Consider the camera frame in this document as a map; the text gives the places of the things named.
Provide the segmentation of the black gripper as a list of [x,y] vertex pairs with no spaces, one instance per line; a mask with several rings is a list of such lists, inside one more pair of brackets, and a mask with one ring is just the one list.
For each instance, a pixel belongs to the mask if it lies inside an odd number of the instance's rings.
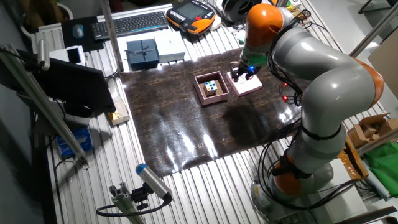
[[231,62],[231,75],[232,79],[235,82],[238,82],[239,77],[246,74],[246,80],[251,80],[253,79],[254,75],[256,75],[262,66],[256,66],[256,65],[246,65],[243,62],[239,61],[232,61]]

